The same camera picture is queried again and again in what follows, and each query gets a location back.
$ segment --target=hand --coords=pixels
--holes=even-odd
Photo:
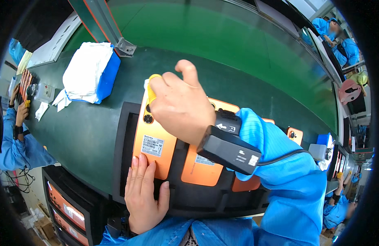
[[[167,132],[197,146],[207,127],[215,124],[214,107],[207,99],[196,67],[191,62],[180,60],[174,69],[182,73],[182,80],[171,72],[150,80],[150,87],[157,97],[150,104],[150,110]]]
[[[326,42],[328,42],[328,43],[330,44],[330,46],[331,46],[331,44],[333,43],[333,42],[331,41],[331,39],[330,39],[327,35],[323,35],[323,37],[325,38]]]
[[[169,209],[169,181],[159,189],[159,199],[154,200],[155,161],[147,166],[147,157],[140,154],[132,158],[125,185],[125,203],[130,213],[129,227],[132,232],[142,234],[153,229],[165,217]]]
[[[13,88],[12,96],[10,97],[9,105],[15,104],[16,95],[19,92],[19,86],[20,84],[15,85],[15,88]]]
[[[344,175],[341,175],[341,177],[338,179],[338,187],[342,188],[344,184]]]
[[[25,106],[24,101],[17,109],[17,116],[16,116],[16,125],[22,126],[25,118],[28,116],[28,108]]]

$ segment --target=stack of white cloths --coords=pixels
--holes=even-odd
[[[113,54],[109,42],[84,42],[74,53],[62,82],[69,99],[98,101],[96,94],[100,76]]]

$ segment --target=arrow symbol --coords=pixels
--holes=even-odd
[[[222,123],[220,123],[220,124],[216,125],[216,127],[218,127],[219,129],[221,129],[221,128],[224,128],[224,129],[226,129],[226,126],[222,125]]]

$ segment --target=pink toy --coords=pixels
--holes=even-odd
[[[342,87],[338,91],[340,102],[344,105],[355,100],[360,93],[361,87],[351,79],[345,80]]]

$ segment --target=blue container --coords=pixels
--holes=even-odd
[[[121,63],[120,58],[113,51],[113,54],[110,57],[110,60],[105,67],[105,70],[103,70],[103,73],[101,74],[101,76],[99,78],[99,83],[98,83],[98,87],[97,87],[97,91],[96,91],[98,101],[94,102],[95,104],[100,104],[103,99],[105,99],[106,97],[108,97],[112,93],[114,80],[115,80],[115,77],[117,75],[118,67],[120,66],[120,63]],[[69,100],[70,101],[84,101],[84,100],[80,100],[80,99],[69,99]]]

